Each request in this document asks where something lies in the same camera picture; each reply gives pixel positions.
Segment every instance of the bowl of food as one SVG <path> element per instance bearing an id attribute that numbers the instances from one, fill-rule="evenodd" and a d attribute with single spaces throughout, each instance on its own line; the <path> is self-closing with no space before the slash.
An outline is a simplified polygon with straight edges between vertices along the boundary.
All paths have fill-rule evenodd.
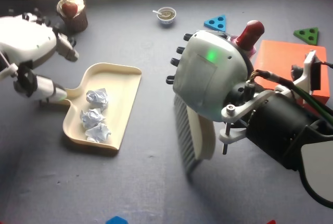
<path id="1" fill-rule="evenodd" d="M 158 10 L 159 13 L 162 13 L 162 16 L 156 14 L 158 20 L 160 20 L 161 24 L 171 24 L 175 20 L 177 15 L 176 10 L 171 7 L 163 7 Z"/>

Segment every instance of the green light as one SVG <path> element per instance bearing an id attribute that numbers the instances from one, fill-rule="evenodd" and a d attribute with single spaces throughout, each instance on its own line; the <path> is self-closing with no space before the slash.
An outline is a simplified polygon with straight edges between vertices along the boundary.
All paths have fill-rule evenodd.
<path id="1" fill-rule="evenodd" d="M 210 49 L 207 52 L 206 60 L 210 61 L 211 63 L 216 63 L 216 60 L 217 60 L 217 51 L 215 51 L 214 49 Z"/>

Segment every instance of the strawberry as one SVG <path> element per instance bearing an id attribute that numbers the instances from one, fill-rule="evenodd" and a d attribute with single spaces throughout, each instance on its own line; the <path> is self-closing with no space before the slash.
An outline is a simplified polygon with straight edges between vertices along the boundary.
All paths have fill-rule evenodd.
<path id="1" fill-rule="evenodd" d="M 75 3 L 64 3 L 62 5 L 62 12 L 68 18 L 73 18 L 78 13 L 78 6 Z"/>

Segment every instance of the blue hexagon block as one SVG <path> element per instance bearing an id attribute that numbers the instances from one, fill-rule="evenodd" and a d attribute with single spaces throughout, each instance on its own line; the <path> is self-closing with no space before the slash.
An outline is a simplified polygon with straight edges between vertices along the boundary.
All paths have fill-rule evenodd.
<path id="1" fill-rule="evenodd" d="M 226 29 L 226 22 L 225 22 L 225 15 L 221 15 L 219 17 L 214 17 L 209 19 L 203 23 L 206 27 L 217 30 L 217 31 L 224 31 Z"/>
<path id="2" fill-rule="evenodd" d="M 127 220 L 120 218 L 119 216 L 114 216 L 112 219 L 108 220 L 105 224 L 129 224 Z"/>

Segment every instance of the chocolate cupcake base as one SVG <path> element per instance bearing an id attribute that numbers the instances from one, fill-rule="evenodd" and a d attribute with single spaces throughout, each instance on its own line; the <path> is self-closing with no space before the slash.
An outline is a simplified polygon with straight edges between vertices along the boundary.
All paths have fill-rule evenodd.
<path id="1" fill-rule="evenodd" d="M 67 29 L 73 33 L 82 32 L 88 27 L 88 19 L 85 8 L 74 18 L 63 17 L 59 12 L 57 12 L 57 14 L 62 18 Z"/>

